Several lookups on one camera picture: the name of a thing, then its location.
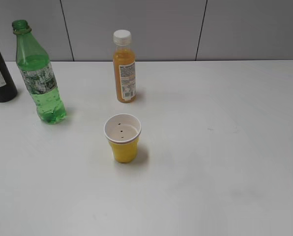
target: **green liquid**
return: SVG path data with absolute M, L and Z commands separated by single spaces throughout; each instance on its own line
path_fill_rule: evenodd
M 36 71 L 44 68 L 48 63 L 48 56 L 34 55 L 21 60 L 18 66 L 24 71 Z M 31 96 L 36 104 L 38 116 L 42 121 L 55 124 L 65 118 L 66 111 L 57 87 L 45 94 L 31 94 Z

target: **bottle neck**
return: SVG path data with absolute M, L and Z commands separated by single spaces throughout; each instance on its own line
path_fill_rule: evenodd
M 38 62 L 36 68 L 31 68 L 32 61 Z M 49 62 L 47 52 L 37 42 L 31 32 L 25 34 L 17 34 L 17 65 L 22 70 L 36 70 L 39 67 L 44 67 Z
M 123 50 L 131 50 L 130 44 L 124 45 L 124 46 L 116 45 L 116 51 L 123 51 Z

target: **table surface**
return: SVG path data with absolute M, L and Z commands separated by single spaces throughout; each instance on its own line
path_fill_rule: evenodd
M 0 103 L 0 236 L 293 236 L 293 61 L 138 62 L 116 100 L 111 62 L 53 62 L 68 111 Z M 112 115 L 142 122 L 113 160 Z

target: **paper cup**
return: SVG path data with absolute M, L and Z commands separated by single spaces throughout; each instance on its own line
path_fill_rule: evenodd
M 115 115 L 106 121 L 104 133 L 116 161 L 128 163 L 135 159 L 141 134 L 138 118 L 130 114 Z

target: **orange liquid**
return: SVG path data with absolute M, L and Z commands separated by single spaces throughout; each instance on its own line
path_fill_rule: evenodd
M 133 96 L 130 100 L 127 100 L 127 101 L 125 101 L 121 96 L 119 65 L 128 65 L 133 63 L 135 61 L 135 54 L 129 48 L 118 49 L 114 53 L 113 61 L 114 61 L 117 99 L 119 102 L 123 102 L 123 103 L 132 102 L 135 100 L 136 96 Z

